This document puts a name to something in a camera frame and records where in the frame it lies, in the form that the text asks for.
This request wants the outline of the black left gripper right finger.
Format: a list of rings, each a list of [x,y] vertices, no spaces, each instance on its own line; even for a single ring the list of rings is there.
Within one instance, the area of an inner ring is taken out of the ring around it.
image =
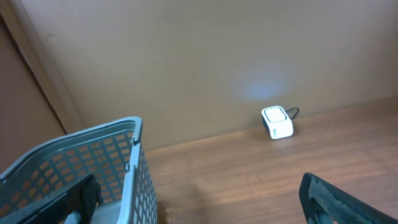
[[[397,219],[308,172],[298,194],[308,224],[397,223]]]

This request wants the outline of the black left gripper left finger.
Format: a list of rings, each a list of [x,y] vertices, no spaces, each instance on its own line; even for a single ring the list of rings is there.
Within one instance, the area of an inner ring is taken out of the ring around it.
[[[1,223],[90,223],[102,203],[100,184],[88,174],[2,217]]]

